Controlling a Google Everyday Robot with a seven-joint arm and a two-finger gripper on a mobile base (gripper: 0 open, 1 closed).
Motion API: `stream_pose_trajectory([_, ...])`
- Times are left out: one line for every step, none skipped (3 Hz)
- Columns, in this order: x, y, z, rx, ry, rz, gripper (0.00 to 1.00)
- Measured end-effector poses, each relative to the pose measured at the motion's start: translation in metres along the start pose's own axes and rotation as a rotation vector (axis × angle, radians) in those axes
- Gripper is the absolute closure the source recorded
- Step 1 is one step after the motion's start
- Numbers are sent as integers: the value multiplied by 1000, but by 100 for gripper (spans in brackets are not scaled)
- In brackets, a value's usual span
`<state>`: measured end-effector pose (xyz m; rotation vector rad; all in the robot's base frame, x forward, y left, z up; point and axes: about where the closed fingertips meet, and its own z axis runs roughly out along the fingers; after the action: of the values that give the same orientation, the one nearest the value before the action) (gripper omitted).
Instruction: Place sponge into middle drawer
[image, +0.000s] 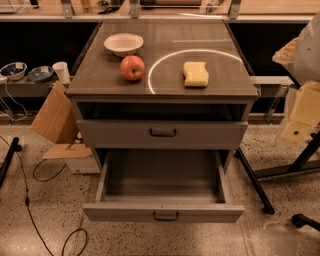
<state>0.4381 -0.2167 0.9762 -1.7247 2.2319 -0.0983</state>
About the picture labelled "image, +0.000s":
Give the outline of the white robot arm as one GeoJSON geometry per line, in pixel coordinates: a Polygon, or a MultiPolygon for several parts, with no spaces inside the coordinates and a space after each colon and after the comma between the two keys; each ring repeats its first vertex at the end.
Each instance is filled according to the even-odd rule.
{"type": "Polygon", "coordinates": [[[302,142],[320,123],[320,13],[272,60],[300,85],[281,137],[290,143],[302,142]]]}

